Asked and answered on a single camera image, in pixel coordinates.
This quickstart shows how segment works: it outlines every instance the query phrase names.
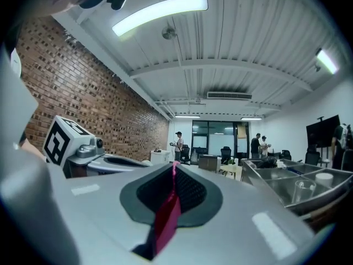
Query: metal tray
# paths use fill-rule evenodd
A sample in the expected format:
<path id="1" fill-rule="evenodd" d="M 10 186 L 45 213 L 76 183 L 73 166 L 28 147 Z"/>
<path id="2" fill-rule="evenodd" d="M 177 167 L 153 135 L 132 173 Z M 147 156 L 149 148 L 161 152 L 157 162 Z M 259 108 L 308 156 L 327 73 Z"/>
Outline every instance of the metal tray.
<path id="1" fill-rule="evenodd" d="M 283 179 L 298 176 L 296 173 L 288 171 L 284 168 L 255 169 L 255 172 L 264 180 Z"/>
<path id="2" fill-rule="evenodd" d="M 297 177 L 286 178 L 286 179 L 273 179 L 270 181 L 266 181 L 266 183 L 279 196 L 282 204 L 284 206 L 288 206 L 288 205 L 294 205 L 294 204 L 292 204 L 292 198 L 294 195 L 295 182 L 300 181 L 302 179 L 304 179 L 304 178 L 301 176 L 297 176 Z M 313 193 L 313 197 L 316 197 L 316 196 L 318 196 L 328 190 L 329 190 L 329 188 L 327 188 L 321 184 L 316 184 L 316 187 L 315 187 L 315 190 Z"/>
<path id="3" fill-rule="evenodd" d="M 327 204 L 335 201 L 342 195 L 345 195 L 353 187 L 353 173 L 340 170 L 320 168 L 308 164 L 293 162 L 290 160 L 281 160 L 285 165 L 290 166 L 292 170 L 308 172 L 298 175 L 285 168 L 273 169 L 257 169 L 256 160 L 244 160 L 243 162 L 243 177 L 258 188 L 264 195 L 268 195 L 272 199 L 281 202 L 284 207 L 297 215 L 306 215 L 315 211 Z M 334 180 L 331 188 L 317 183 L 313 196 L 310 199 L 304 200 L 297 204 L 292 204 L 294 195 L 295 181 L 299 179 L 315 180 L 315 175 L 319 172 L 328 172 L 334 175 Z M 271 179 L 276 174 L 281 177 Z"/>
<path id="4" fill-rule="evenodd" d="M 316 172 L 312 172 L 310 174 L 305 174 L 303 177 L 315 181 L 315 176 L 317 174 L 319 174 L 319 173 L 329 173 L 329 174 L 333 175 L 333 181 L 332 181 L 331 188 L 337 187 L 338 185 L 342 184 L 343 182 L 345 182 L 348 178 L 350 178 L 353 175 L 353 173 L 351 173 L 351 172 L 337 171 L 337 170 L 334 170 L 334 169 L 325 168 L 325 169 L 321 169 L 321 170 L 316 171 Z"/>
<path id="5" fill-rule="evenodd" d="M 307 173 L 318 171 L 322 169 L 322 167 L 313 166 L 309 164 L 301 164 L 301 165 L 295 165 L 295 166 L 287 166 L 287 169 L 292 172 L 293 171 L 297 172 L 298 174 L 307 174 Z"/>

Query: fluorescent light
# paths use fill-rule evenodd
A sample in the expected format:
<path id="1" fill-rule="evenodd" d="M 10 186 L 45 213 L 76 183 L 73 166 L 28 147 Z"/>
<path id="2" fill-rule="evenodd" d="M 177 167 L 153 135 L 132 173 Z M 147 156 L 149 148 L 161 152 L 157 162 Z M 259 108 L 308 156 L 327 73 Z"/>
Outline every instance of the fluorescent light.
<path id="1" fill-rule="evenodd" d="M 199 118 L 200 116 L 175 116 L 176 118 Z"/>
<path id="2" fill-rule="evenodd" d="M 242 121 L 258 121 L 262 120 L 262 118 L 241 118 Z"/>
<path id="3" fill-rule="evenodd" d="M 132 15 L 129 15 L 125 19 L 115 24 L 112 30 L 117 36 L 122 36 L 129 30 L 134 29 L 144 23 L 150 22 L 151 20 L 182 12 L 207 9 L 207 0 L 165 0 L 141 9 Z"/>
<path id="4" fill-rule="evenodd" d="M 327 53 L 324 50 L 319 49 L 319 51 L 317 53 L 317 58 L 326 66 L 326 68 L 332 74 L 334 74 L 335 72 L 338 71 L 336 65 L 333 63 L 331 58 L 327 55 Z"/>

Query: man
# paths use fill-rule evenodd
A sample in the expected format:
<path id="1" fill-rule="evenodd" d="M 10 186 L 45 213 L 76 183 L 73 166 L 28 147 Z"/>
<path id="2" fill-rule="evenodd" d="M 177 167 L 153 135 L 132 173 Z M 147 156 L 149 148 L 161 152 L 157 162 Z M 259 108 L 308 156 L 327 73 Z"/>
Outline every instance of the man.
<path id="1" fill-rule="evenodd" d="M 174 160 L 180 162 L 180 153 L 181 153 L 181 149 L 183 148 L 184 140 L 181 138 L 181 135 L 182 135 L 181 131 L 178 131 L 175 134 L 179 139 L 178 139 L 178 142 L 173 145 L 175 146 Z"/>
<path id="2" fill-rule="evenodd" d="M 266 143 L 266 136 L 262 136 L 262 142 L 261 142 L 261 158 L 264 158 L 264 157 L 267 157 L 268 156 L 268 148 L 269 148 L 269 145 Z"/>
<path id="3" fill-rule="evenodd" d="M 251 143 L 252 159 L 259 159 L 260 158 L 260 154 L 259 154 L 259 146 L 260 146 L 259 138 L 260 137 L 261 137 L 260 134 L 256 134 L 256 137 L 254 137 L 252 139 L 252 143 Z"/>
<path id="4" fill-rule="evenodd" d="M 331 154 L 332 154 L 332 168 L 341 169 L 343 154 L 346 149 L 353 148 L 352 146 L 352 131 L 351 126 L 342 124 L 339 125 L 332 137 Z"/>

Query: office chair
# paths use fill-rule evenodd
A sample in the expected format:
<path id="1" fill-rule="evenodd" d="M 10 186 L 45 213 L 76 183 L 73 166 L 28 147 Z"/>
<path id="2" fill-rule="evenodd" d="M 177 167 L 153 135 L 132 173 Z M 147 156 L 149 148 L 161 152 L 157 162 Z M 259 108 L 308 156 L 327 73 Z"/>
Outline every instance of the office chair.
<path id="1" fill-rule="evenodd" d="M 280 155 L 280 159 L 287 159 L 292 161 L 292 156 L 289 150 L 282 150 L 282 154 Z"/>
<path id="2" fill-rule="evenodd" d="M 317 166 L 320 161 L 320 152 L 307 152 L 305 154 L 305 164 Z"/>
<path id="3" fill-rule="evenodd" d="M 229 146 L 224 146 L 221 149 L 221 154 L 222 154 L 221 164 L 224 164 L 225 162 L 228 162 L 228 160 L 231 159 L 231 153 L 232 153 L 232 150 L 229 148 Z"/>
<path id="4" fill-rule="evenodd" d="M 187 162 L 191 161 L 189 153 L 190 153 L 189 145 L 187 144 L 183 145 L 183 148 L 181 149 L 181 153 L 180 153 L 181 163 L 186 164 Z"/>
<path id="5" fill-rule="evenodd" d="M 347 149 L 343 153 L 341 170 L 353 171 L 353 150 L 352 149 Z"/>

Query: desk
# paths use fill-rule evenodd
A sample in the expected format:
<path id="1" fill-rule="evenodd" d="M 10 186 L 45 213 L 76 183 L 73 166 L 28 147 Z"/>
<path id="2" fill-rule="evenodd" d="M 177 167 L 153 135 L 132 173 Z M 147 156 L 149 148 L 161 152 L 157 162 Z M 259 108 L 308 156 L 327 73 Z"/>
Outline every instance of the desk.
<path id="1" fill-rule="evenodd" d="M 221 171 L 223 171 L 224 176 L 227 176 L 227 173 L 231 173 L 234 175 L 234 179 L 236 179 L 237 181 L 241 181 L 242 179 L 242 172 L 243 172 L 243 168 L 241 166 L 237 166 L 236 164 L 234 165 L 223 165 L 221 166 Z"/>
<path id="2" fill-rule="evenodd" d="M 213 155 L 200 155 L 199 158 L 199 168 L 205 169 L 208 171 L 219 170 L 221 165 L 221 158 Z"/>
<path id="3" fill-rule="evenodd" d="M 160 152 L 151 151 L 151 163 L 153 165 L 157 164 L 167 164 L 169 163 L 170 151 L 161 150 Z"/>

